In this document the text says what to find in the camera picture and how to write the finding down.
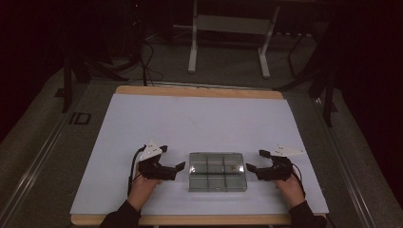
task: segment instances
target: black sleeve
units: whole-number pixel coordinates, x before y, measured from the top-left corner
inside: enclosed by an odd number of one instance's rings
[[[115,212],[108,214],[101,223],[101,228],[134,228],[138,227],[140,212],[127,201]]]
[[[327,220],[323,216],[315,216],[307,201],[291,208],[292,228],[324,228]]]

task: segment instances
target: gray carpet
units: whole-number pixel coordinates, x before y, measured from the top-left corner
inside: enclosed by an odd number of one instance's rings
[[[153,55],[149,71],[153,82],[181,84],[240,86],[270,89],[281,86],[293,78],[286,62],[286,54],[295,42],[290,37],[276,36],[267,53],[272,77],[262,79],[257,51],[253,48],[216,48],[200,45],[197,71],[187,73],[190,46],[184,44],[157,44],[150,40]],[[296,50],[293,60],[297,68],[306,63],[315,43],[306,38]],[[144,58],[151,56],[150,48],[144,48]],[[130,79],[129,85],[139,85],[140,67],[122,75]],[[67,227],[69,209],[74,200],[81,177],[98,131],[102,125],[110,98],[118,85],[103,75],[93,72],[94,79],[83,96],[77,98],[68,114],[62,114],[63,101],[54,98],[62,86],[62,74],[54,75],[38,95],[34,103],[5,138],[0,147],[0,205],[6,205],[29,164],[48,135],[60,120],[67,120],[58,135],[39,177],[34,182],[22,205],[16,210],[9,227]],[[339,91],[335,105],[338,112],[332,114],[334,127],[328,129],[320,118],[317,106],[306,94],[310,83],[298,86],[284,97],[289,102],[308,155],[317,173],[319,184],[330,209],[330,217],[336,227],[367,227],[362,224],[348,188],[345,167],[340,166],[341,153],[347,161],[348,171],[366,202],[375,227],[402,227],[403,213],[391,190],[376,166],[371,150],[360,133]],[[88,125],[68,124],[72,112],[91,114]]]

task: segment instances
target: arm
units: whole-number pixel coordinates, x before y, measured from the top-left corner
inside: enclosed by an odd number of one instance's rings
[[[323,228],[326,227],[326,218],[323,216],[315,216],[312,213],[308,202],[299,185],[299,181],[294,175],[284,180],[274,180],[276,187],[287,201],[288,206],[291,208],[289,213],[291,215],[292,228]]]
[[[154,188],[160,180],[149,180],[140,175],[134,180],[130,194],[122,206],[115,212],[108,214],[101,223],[101,228],[138,227],[141,217],[140,211],[150,198]]]

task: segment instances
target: person's right arm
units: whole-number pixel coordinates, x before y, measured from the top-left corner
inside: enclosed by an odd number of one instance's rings
[[[305,200],[299,181],[294,175],[288,180],[274,180],[276,187],[285,198],[290,211],[292,228],[324,228],[327,220],[323,216],[315,216]]]

